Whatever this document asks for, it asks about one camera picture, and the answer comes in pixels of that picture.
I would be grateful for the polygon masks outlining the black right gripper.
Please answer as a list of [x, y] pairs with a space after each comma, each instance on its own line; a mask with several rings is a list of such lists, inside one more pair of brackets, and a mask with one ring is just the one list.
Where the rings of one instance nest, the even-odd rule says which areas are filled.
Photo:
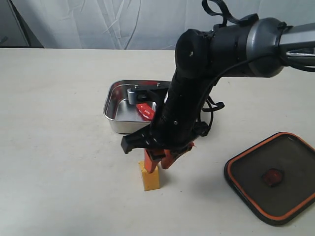
[[166, 170], [191, 151], [195, 146], [191, 141], [206, 129], [206, 123], [198, 122], [197, 118], [213, 82], [214, 78], [209, 76], [188, 79], [174, 74], [165, 98], [156, 103], [151, 123], [123, 136], [121, 147], [124, 153], [145, 148], [144, 168], [153, 173], [159, 162]]

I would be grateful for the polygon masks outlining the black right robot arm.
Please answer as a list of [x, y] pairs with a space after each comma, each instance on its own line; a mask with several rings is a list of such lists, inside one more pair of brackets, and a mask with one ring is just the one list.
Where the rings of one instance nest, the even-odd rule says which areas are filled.
[[220, 78], [270, 78], [286, 66], [314, 72], [314, 56], [302, 53], [314, 45], [314, 24], [293, 27], [275, 18], [216, 25], [208, 32], [187, 30], [175, 47], [171, 83], [128, 90], [131, 104], [155, 102], [157, 109], [149, 125], [122, 138], [123, 151], [144, 149], [149, 173], [157, 164], [169, 168], [195, 139], [209, 133], [211, 123], [200, 116], [223, 108], [209, 96]]

